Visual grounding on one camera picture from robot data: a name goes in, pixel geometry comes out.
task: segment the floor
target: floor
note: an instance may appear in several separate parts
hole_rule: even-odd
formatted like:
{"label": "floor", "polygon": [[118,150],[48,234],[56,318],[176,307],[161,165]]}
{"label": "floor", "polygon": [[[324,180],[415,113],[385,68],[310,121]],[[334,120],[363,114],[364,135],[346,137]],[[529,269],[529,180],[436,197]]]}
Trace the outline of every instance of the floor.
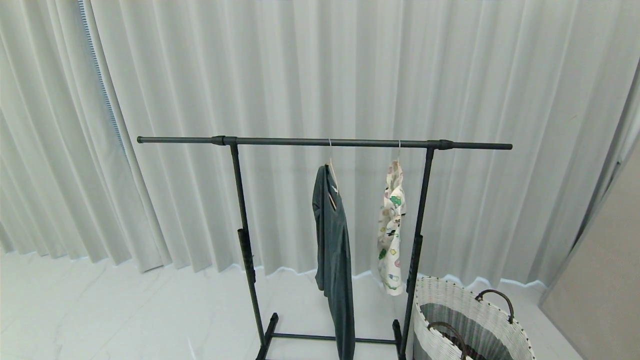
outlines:
{"label": "floor", "polygon": [[[139,274],[131,262],[3,254],[0,258],[0,358],[255,359],[259,340],[245,274],[238,267],[193,273],[172,266]],[[314,274],[257,271],[262,319],[280,315],[278,330],[332,334],[326,299]],[[487,286],[476,281],[474,291]],[[537,359],[580,359],[540,312],[544,287],[502,282]],[[353,282],[356,335],[392,338],[406,297],[389,297],[370,276]],[[356,359],[393,359],[390,345],[358,344]],[[335,343],[275,339],[268,357],[336,359]]]}

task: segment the brown basket handle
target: brown basket handle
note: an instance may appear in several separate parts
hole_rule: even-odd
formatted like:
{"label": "brown basket handle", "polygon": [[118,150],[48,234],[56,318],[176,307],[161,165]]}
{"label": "brown basket handle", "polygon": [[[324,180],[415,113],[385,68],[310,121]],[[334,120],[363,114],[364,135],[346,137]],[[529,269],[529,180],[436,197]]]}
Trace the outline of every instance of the brown basket handle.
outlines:
{"label": "brown basket handle", "polygon": [[494,289],[487,289],[482,291],[480,294],[478,294],[478,296],[476,296],[476,300],[480,301],[482,300],[482,296],[486,293],[496,293],[498,295],[500,295],[501,297],[504,298],[504,300],[507,300],[507,305],[509,305],[509,323],[513,323],[513,305],[511,305],[511,300],[509,300],[509,298],[507,297],[507,295],[499,292],[498,290],[494,290]]}
{"label": "brown basket handle", "polygon": [[462,336],[460,336],[460,333],[458,331],[456,331],[456,329],[449,325],[448,323],[445,322],[431,322],[429,323],[429,325],[427,325],[427,330],[430,330],[432,327],[434,326],[444,326],[447,329],[451,330],[451,332],[453,332],[453,334],[456,336],[456,339],[458,339],[458,346],[460,347],[460,350],[462,351],[462,356],[460,357],[460,360],[466,360],[468,354],[467,354],[467,346],[465,345],[465,342],[462,340]]}

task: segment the dark green garment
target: dark green garment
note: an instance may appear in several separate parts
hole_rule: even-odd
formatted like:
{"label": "dark green garment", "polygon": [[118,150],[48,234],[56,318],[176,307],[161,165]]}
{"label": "dark green garment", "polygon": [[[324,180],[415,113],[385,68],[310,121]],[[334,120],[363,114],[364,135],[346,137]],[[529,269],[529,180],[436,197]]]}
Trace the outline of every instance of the dark green garment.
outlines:
{"label": "dark green garment", "polygon": [[316,282],[329,300],[340,360],[352,360],[355,349],[351,251],[342,199],[328,165],[318,169],[313,198],[318,240]]}

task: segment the white and gray basket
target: white and gray basket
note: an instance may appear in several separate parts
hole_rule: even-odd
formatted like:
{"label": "white and gray basket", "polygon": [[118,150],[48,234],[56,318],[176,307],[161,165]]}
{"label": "white and gray basket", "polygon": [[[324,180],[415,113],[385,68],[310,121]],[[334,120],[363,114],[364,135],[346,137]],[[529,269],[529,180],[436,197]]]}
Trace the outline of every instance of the white and gray basket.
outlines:
{"label": "white and gray basket", "polygon": [[[507,300],[510,314],[484,301],[488,292]],[[527,333],[513,318],[511,301],[496,290],[475,296],[453,282],[423,277],[415,286],[413,330],[414,360],[536,358]]]}

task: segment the clothing rack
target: clothing rack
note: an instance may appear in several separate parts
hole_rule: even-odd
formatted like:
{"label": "clothing rack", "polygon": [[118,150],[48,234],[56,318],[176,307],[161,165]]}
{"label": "clothing rack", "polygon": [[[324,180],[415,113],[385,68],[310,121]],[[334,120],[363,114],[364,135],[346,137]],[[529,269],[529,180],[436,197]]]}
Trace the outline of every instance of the clothing rack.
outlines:
{"label": "clothing rack", "polygon": [[396,346],[398,360],[406,360],[406,344],[410,333],[411,313],[413,308],[413,293],[418,276],[418,265],[420,262],[420,251],[422,249],[422,218],[424,218],[424,205],[427,199],[427,187],[429,185],[429,175],[431,174],[431,162],[436,150],[449,149],[488,149],[488,150],[511,150],[510,143],[475,143],[475,142],[452,142],[449,140],[353,140],[353,139],[310,139],[310,138],[239,138],[236,136],[214,136],[210,138],[190,138],[190,137],[138,137],[139,143],[211,143],[213,145],[229,146],[234,164],[234,175],[236,177],[236,189],[238,203],[240,205],[240,217],[242,228],[238,229],[240,249],[243,255],[244,269],[246,270],[246,280],[249,285],[249,294],[253,304],[253,313],[260,337],[260,350],[256,360],[265,360],[269,345],[273,338],[292,338],[305,340],[335,340],[335,336],[287,334],[276,332],[278,324],[278,313],[273,313],[265,332],[262,327],[262,317],[258,306],[258,297],[255,291],[255,269],[253,268],[253,253],[251,250],[251,240],[249,237],[249,225],[246,216],[246,205],[244,203],[244,190],[242,176],[240,173],[240,159],[238,145],[293,145],[293,146],[344,146],[344,147],[402,147],[402,148],[422,148],[427,149],[424,161],[424,173],[422,175],[422,186],[420,190],[420,202],[418,205],[418,215],[415,223],[415,234],[413,235],[413,249],[411,253],[411,263],[409,266],[409,276],[406,280],[406,291],[408,293],[406,301],[406,311],[404,312],[404,325],[400,330],[400,322],[395,319],[392,323],[394,334],[393,340],[356,338],[357,343],[379,343]]}

